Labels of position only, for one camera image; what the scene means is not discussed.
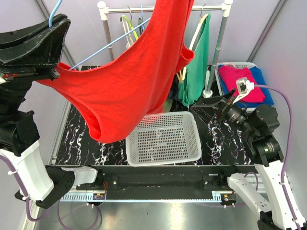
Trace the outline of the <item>lime green hanger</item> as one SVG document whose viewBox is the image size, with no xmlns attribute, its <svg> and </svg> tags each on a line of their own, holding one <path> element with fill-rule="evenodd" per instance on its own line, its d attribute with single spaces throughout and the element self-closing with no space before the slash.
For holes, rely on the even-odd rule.
<svg viewBox="0 0 307 230">
<path fill-rule="evenodd" d="M 130 12 L 130 18 L 128 18 L 125 15 L 122 15 L 121 18 L 120 18 L 120 21 L 122 22 L 122 25 L 123 25 L 125 33 L 129 32 L 129 31 L 132 31 L 134 29 L 134 26 L 133 26 L 133 23 L 132 23 L 132 14 L 131 14 L 131 12 Z M 132 44 L 134 42 L 134 40 L 132 39 L 131 35 L 134 36 L 134 40 L 135 41 L 139 38 L 137 32 L 136 31 L 132 31 L 130 34 L 128 34 L 126 36 L 127 41 L 130 44 Z"/>
</svg>

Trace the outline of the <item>red tank top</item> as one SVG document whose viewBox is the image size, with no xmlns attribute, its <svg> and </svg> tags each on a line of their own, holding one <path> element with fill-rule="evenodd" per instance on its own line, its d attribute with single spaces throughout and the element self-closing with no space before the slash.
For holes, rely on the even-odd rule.
<svg viewBox="0 0 307 230">
<path fill-rule="evenodd" d="M 194 58 L 184 44 L 192 6 L 191 0 L 158 0 L 142 35 L 114 61 L 85 71 L 59 63 L 59 77 L 40 83 L 71 102 L 92 139 L 126 138 L 145 115 L 163 112 L 175 74 Z"/>
</svg>

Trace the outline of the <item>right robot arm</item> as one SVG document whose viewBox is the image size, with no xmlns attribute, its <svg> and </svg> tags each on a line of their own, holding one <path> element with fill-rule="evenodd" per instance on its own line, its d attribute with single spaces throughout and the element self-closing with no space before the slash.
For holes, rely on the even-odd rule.
<svg viewBox="0 0 307 230">
<path fill-rule="evenodd" d="M 305 230 L 307 221 L 301 214 L 285 173 L 286 157 L 273 136 L 279 127 L 276 108 L 260 104 L 247 112 L 236 104 L 234 91 L 213 98 L 190 110 L 200 121 L 213 127 L 226 121 L 243 133 L 247 156 L 257 170 L 264 185 L 267 199 L 262 197 L 245 179 L 236 166 L 221 170 L 218 185 L 238 194 L 257 218 L 260 230 Z"/>
</svg>

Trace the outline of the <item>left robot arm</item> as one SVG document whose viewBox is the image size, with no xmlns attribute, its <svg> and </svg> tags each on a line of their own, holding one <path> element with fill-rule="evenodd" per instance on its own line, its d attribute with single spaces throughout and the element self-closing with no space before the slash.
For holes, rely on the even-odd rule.
<svg viewBox="0 0 307 230">
<path fill-rule="evenodd" d="M 15 197 L 34 200 L 44 209 L 74 186 L 85 184 L 97 190 L 104 183 L 101 171 L 94 167 L 46 166 L 34 112 L 19 110 L 34 81 L 59 77 L 56 66 L 70 24 L 65 14 L 58 14 L 51 21 L 0 35 L 0 155 L 11 164 L 18 181 Z"/>
</svg>

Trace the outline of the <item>white camisole top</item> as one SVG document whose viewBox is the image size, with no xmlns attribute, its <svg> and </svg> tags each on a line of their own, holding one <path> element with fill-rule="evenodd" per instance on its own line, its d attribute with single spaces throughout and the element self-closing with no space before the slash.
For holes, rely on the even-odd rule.
<svg viewBox="0 0 307 230">
<path fill-rule="evenodd" d="M 122 26 L 123 26 L 125 33 L 129 32 L 130 30 L 132 30 L 134 28 L 131 21 L 125 15 L 122 15 L 120 17 L 120 21 L 122 23 Z M 126 49 L 128 49 L 134 44 L 134 41 L 131 37 L 131 34 L 128 34 L 127 36 L 125 36 L 125 38 L 127 40 Z"/>
</svg>

